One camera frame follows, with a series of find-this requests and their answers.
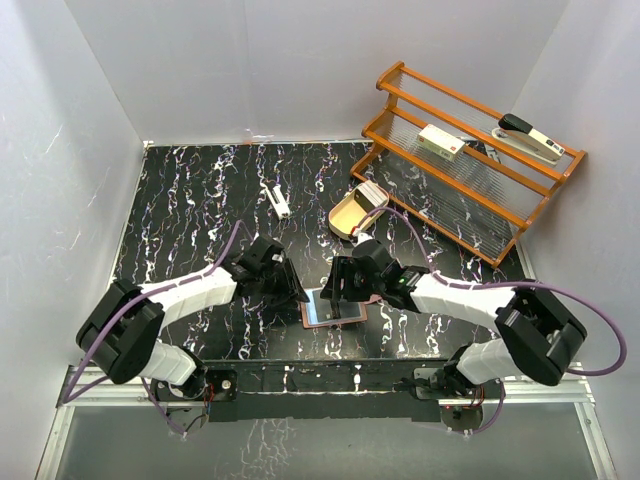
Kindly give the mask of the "beige oval card tray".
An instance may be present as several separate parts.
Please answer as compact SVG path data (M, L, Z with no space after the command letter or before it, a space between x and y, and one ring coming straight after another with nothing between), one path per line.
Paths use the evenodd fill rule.
M361 228L367 230L382 215L382 212L378 211L375 215L365 218L368 213L365 213L364 210L356 204L354 200L354 189L348 193L328 215L330 230L343 240L350 239L351 233L360 221L363 221Z

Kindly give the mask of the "stack of credit cards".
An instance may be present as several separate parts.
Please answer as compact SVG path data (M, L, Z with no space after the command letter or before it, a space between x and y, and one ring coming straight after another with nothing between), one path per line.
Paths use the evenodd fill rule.
M376 208L386 207L389 202L389 195L378 184L367 180L354 189L354 200L365 213L369 213Z

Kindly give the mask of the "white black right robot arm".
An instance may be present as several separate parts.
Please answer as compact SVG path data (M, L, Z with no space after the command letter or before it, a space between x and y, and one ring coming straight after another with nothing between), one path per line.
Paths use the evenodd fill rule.
M337 304L373 295L399 310L443 314L497 332L494 340L459 347L428 377L409 381L446 395L466 397L489 381L516 375L555 386L587 337L555 295L530 282L495 289L469 282L447 286L428 268L404 266L379 241L368 239L351 255L333 259L320 296Z

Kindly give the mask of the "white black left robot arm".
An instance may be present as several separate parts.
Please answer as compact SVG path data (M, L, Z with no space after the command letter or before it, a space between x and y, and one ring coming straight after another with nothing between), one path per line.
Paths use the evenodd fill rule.
M76 344L115 384L141 377L171 384L194 399L206 387L204 366L185 348L162 342L161 331L191 314L255 295L271 306L309 301L284 247L264 235L196 273L146 285L112 282Z

